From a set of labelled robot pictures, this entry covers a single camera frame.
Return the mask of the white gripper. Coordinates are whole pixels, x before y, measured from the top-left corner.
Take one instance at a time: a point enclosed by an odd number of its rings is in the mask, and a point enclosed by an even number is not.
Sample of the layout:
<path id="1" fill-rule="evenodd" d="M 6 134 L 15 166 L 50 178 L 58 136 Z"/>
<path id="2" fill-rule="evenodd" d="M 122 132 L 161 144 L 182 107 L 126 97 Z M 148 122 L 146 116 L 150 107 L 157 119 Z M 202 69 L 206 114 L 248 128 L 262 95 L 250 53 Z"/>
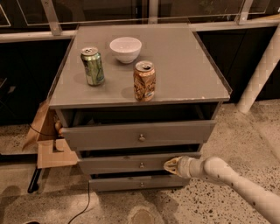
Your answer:
<path id="1" fill-rule="evenodd" d="M 164 163 L 164 169 L 185 179 L 205 176 L 204 161 L 192 157 L 174 157 Z"/>

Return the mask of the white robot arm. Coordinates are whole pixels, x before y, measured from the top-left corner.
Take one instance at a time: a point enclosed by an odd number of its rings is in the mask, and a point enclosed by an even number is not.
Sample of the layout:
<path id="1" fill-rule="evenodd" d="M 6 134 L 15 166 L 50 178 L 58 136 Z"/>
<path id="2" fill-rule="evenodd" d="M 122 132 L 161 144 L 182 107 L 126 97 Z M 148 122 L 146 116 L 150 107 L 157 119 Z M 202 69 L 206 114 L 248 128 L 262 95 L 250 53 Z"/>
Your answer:
<path id="1" fill-rule="evenodd" d="M 237 104 L 240 112 L 249 112 L 279 60 L 280 25 L 276 28 L 248 85 L 241 95 L 241 99 Z M 208 157 L 205 160 L 188 156 L 175 157 L 165 162 L 164 168 L 181 178 L 196 178 L 230 186 L 267 221 L 271 224 L 280 224 L 280 197 L 240 176 L 219 157 Z"/>

